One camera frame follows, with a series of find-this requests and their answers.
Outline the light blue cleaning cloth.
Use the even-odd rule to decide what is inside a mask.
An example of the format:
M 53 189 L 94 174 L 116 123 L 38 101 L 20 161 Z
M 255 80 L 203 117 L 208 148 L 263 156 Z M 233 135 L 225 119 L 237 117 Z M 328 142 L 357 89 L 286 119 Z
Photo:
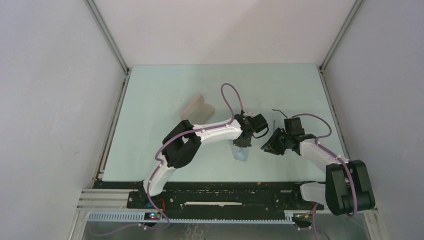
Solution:
M 233 140 L 231 146 L 232 156 L 235 160 L 246 162 L 251 144 L 246 141 Z

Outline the pink glasses case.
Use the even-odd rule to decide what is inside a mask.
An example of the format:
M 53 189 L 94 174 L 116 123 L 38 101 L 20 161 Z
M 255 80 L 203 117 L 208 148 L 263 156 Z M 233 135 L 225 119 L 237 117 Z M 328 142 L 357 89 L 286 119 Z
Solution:
M 182 111 L 180 119 L 188 120 L 194 125 L 203 125 L 213 116 L 215 108 L 205 103 L 204 96 L 199 94 L 194 100 Z

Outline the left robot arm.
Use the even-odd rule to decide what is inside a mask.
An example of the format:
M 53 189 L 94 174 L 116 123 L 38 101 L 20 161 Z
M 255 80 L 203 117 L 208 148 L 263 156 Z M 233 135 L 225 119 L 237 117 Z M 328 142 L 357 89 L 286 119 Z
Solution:
M 145 208 L 156 206 L 158 195 L 172 174 L 191 163 L 201 146 L 232 141 L 235 147 L 249 148 L 252 139 L 259 139 L 268 131 L 269 125 L 262 114 L 252 116 L 244 111 L 210 124 L 192 124 L 189 120 L 182 120 L 163 139 L 162 146 L 154 155 L 158 164 L 151 176 L 138 184 L 138 201 Z

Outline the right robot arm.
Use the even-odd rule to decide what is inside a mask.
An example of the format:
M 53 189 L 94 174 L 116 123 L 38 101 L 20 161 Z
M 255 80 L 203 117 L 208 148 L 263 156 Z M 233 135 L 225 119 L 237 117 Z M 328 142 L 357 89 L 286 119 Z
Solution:
M 376 200 L 366 164 L 336 154 L 321 143 L 322 136 L 307 134 L 301 122 L 302 114 L 284 120 L 261 147 L 266 153 L 282 156 L 287 150 L 295 152 L 317 166 L 324 174 L 323 183 L 304 181 L 291 194 L 291 204 L 304 209 L 310 202 L 327 206 L 335 215 L 355 216 L 371 210 Z

